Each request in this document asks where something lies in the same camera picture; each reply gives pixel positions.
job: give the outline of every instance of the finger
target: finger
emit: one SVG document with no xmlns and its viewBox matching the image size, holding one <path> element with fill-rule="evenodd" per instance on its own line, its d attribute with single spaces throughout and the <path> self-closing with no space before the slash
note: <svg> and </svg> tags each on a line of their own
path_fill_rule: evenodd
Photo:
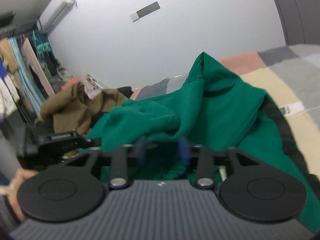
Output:
<svg viewBox="0 0 320 240">
<path fill-rule="evenodd" d="M 14 178 L 14 179 L 11 180 L 11 182 L 10 182 L 10 184 L 9 184 L 9 188 L 10 188 L 11 190 L 17 190 L 22 183 L 23 183 L 23 180 L 22 180 L 21 178 L 18 179 L 18 178 L 16 177 L 16 178 Z"/>
<path fill-rule="evenodd" d="M 39 172 L 33 171 L 33 170 L 23 170 L 23 172 L 22 172 L 22 176 L 23 176 L 24 180 L 30 179 L 31 177 L 33 177 L 37 174 L 39 174 Z"/>
</svg>

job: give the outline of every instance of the hanging clothes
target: hanging clothes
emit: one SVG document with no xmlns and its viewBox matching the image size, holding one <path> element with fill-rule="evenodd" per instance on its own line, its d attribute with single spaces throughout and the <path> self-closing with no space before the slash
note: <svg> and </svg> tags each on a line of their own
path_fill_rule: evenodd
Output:
<svg viewBox="0 0 320 240">
<path fill-rule="evenodd" d="M 0 122 L 3 122 L 6 117 L 17 110 L 15 102 L 19 100 L 19 96 L 1 60 L 0 77 Z"/>
<path fill-rule="evenodd" d="M 40 81 L 39 77 L 38 77 L 37 74 L 33 71 L 32 67 L 31 67 L 30 65 L 29 65 L 29 69 L 30 69 L 30 71 L 31 71 L 31 74 L 32 74 L 32 77 L 33 77 L 33 80 L 34 80 L 35 84 L 36 84 L 37 87 L 39 88 L 39 90 L 40 90 L 41 94 L 43 95 L 43 97 L 44 97 L 45 99 L 47 99 L 49 96 L 48 96 L 48 94 L 46 93 L 43 85 L 41 84 L 41 81 Z"/>
<path fill-rule="evenodd" d="M 35 55 L 35 53 L 33 52 L 33 49 L 31 47 L 30 41 L 28 38 L 26 38 L 26 40 L 24 41 L 22 47 L 21 47 L 21 54 L 22 57 L 24 59 L 24 62 L 27 66 L 31 66 L 32 70 L 36 73 L 36 75 L 38 76 L 42 86 L 44 87 L 45 92 L 48 94 L 48 96 L 53 96 L 54 95 L 54 91 L 46 77 L 46 75 L 44 74 L 44 71 L 41 68 L 41 65 Z"/>
<path fill-rule="evenodd" d="M 52 53 L 48 36 L 44 33 L 33 31 L 29 34 L 28 38 L 50 84 L 53 85 L 61 81 L 57 72 L 59 64 Z"/>
<path fill-rule="evenodd" d="M 13 100 L 15 102 L 18 102 L 20 97 L 17 93 L 17 90 L 12 82 L 12 80 L 10 79 L 7 71 L 5 70 L 2 61 L 0 60 L 0 78 L 2 79 L 2 81 L 5 83 L 5 85 L 7 86 Z"/>
<path fill-rule="evenodd" d="M 34 81 L 29 76 L 27 67 L 24 64 L 21 53 L 19 51 L 17 40 L 15 38 L 10 38 L 9 42 L 12 47 L 13 53 L 16 57 L 16 60 L 19 64 L 18 74 L 23 86 L 23 90 L 26 93 L 27 97 L 29 98 L 36 112 L 36 115 L 39 117 L 40 108 L 41 108 L 42 102 L 44 102 L 45 99 L 41 94 L 40 90 L 37 88 Z"/>
<path fill-rule="evenodd" d="M 8 39 L 0 40 L 0 58 L 4 63 L 5 69 L 9 70 L 11 74 L 10 78 L 12 79 L 13 84 L 16 84 L 15 87 L 19 89 L 23 104 L 26 106 L 28 112 L 31 114 L 34 113 L 33 106 L 23 90 L 23 86 L 18 74 L 19 65 Z"/>
</svg>

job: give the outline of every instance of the air conditioner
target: air conditioner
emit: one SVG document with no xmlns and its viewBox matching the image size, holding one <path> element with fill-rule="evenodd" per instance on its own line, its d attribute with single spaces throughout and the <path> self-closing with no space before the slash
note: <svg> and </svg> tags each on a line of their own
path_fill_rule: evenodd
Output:
<svg viewBox="0 0 320 240">
<path fill-rule="evenodd" d="M 38 30 L 48 33 L 73 7 L 75 0 L 52 0 L 37 21 Z"/>
</svg>

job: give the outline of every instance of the light blue towel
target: light blue towel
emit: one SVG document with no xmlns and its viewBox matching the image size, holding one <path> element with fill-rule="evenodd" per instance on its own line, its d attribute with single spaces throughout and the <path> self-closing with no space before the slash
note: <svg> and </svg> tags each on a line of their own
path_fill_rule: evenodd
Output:
<svg viewBox="0 0 320 240">
<path fill-rule="evenodd" d="M 36 84 L 34 83 L 34 81 L 31 79 L 31 77 L 28 74 L 28 70 L 21 56 L 17 40 L 15 38 L 10 38 L 9 42 L 12 47 L 13 53 L 16 57 L 16 60 L 19 64 L 18 75 L 19 75 L 23 90 L 27 98 L 30 100 L 36 112 L 36 115 L 39 117 L 40 108 L 41 108 L 42 102 L 44 102 L 45 99 L 41 94 L 40 90 L 38 89 L 38 87 L 36 86 Z"/>
</svg>

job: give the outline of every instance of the metal screw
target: metal screw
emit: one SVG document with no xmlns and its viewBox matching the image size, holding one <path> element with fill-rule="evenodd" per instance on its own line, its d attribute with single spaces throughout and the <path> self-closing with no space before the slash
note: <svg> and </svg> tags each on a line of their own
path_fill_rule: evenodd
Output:
<svg viewBox="0 0 320 240">
<path fill-rule="evenodd" d="M 197 182 L 202 187 L 211 186 L 213 184 L 213 180 L 209 178 L 201 178 L 201 179 L 198 179 Z"/>
<path fill-rule="evenodd" d="M 127 181 L 123 178 L 114 178 L 110 181 L 110 184 L 114 187 L 121 187 L 124 186 Z"/>
</svg>

